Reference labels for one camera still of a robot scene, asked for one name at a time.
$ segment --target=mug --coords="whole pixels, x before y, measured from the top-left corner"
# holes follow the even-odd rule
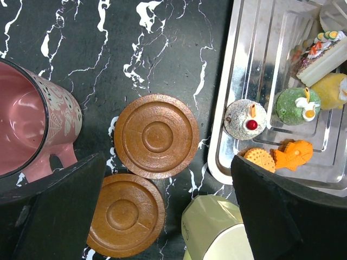
[[[32,182],[52,174],[49,158],[77,162],[73,142],[81,108],[65,89],[0,58],[0,178],[23,172]]]
[[[215,195],[197,196],[183,211],[184,260],[253,260],[240,209]]]

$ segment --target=black marble surface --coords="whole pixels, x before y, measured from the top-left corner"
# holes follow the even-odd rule
[[[68,89],[83,109],[78,159],[103,151],[107,176],[126,172],[114,153],[113,129],[139,96],[172,95],[197,118],[201,142],[190,166],[153,180],[165,200],[165,228],[129,259],[182,259],[181,214],[191,199],[218,194],[236,201],[233,188],[207,170],[231,7],[231,0],[0,0],[0,56]],[[83,259],[106,257],[87,247]]]

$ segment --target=tray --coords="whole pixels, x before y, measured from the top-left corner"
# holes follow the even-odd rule
[[[302,85],[291,76],[289,53],[320,31],[322,4],[299,0],[234,1],[208,154],[209,169],[218,181],[233,183],[231,161],[246,148],[269,151],[277,149],[285,139],[303,139],[313,144],[313,158],[295,172],[280,169],[276,174],[347,196],[345,107],[321,111],[314,121],[300,126],[286,126],[272,116],[276,94]],[[224,130],[225,110],[238,99],[259,102],[267,111],[267,128],[253,140],[235,140]]]

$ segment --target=cake slice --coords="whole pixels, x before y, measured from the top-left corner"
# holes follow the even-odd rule
[[[342,31],[321,32],[297,77],[310,87],[347,60],[347,37]]]

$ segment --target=pink mug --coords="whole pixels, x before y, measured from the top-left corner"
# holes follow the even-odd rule
[[[21,171],[28,182],[52,174],[49,158],[75,162],[81,108],[65,89],[0,58],[0,177]]]

